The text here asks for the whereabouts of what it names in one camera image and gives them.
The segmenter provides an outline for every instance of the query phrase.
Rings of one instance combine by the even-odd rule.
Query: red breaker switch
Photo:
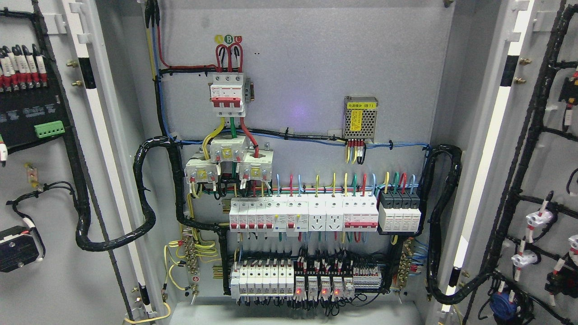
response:
[[[211,97],[213,106],[216,108],[240,108],[241,98],[239,97]]]

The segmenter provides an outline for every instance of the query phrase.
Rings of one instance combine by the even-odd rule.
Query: electrical panel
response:
[[[5,145],[41,143],[64,133],[67,117],[60,87],[41,49],[34,44],[4,46],[0,64],[0,139]]]

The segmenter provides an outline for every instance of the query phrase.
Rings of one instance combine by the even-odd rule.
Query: miniature circuit breaker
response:
[[[377,122],[377,98],[347,96],[344,104],[343,137],[373,140]]]
[[[251,100],[250,81],[244,73],[214,73],[209,86],[213,111],[219,117],[245,117]]]
[[[202,153],[195,154],[185,166],[185,178],[188,184],[213,183],[216,187],[218,180],[217,165],[205,160]]]
[[[210,156],[214,163],[233,161],[240,163],[247,149],[247,137],[239,135],[233,138],[230,135],[218,135],[210,144]]]
[[[273,175],[273,151],[260,150],[259,158],[255,158],[254,155],[254,151],[249,150],[240,163],[241,185],[248,180],[260,180],[268,185]]]

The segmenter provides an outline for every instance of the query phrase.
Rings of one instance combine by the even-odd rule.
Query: black electrical box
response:
[[[38,258],[34,237],[26,227],[14,226],[0,231],[0,272],[10,272]]]

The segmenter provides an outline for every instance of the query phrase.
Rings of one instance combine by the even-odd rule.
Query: main circuit breaker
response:
[[[233,232],[377,231],[374,196],[321,194],[233,198],[229,227]]]
[[[253,96],[244,73],[214,73],[209,88],[213,111],[219,117],[245,117],[245,106]]]

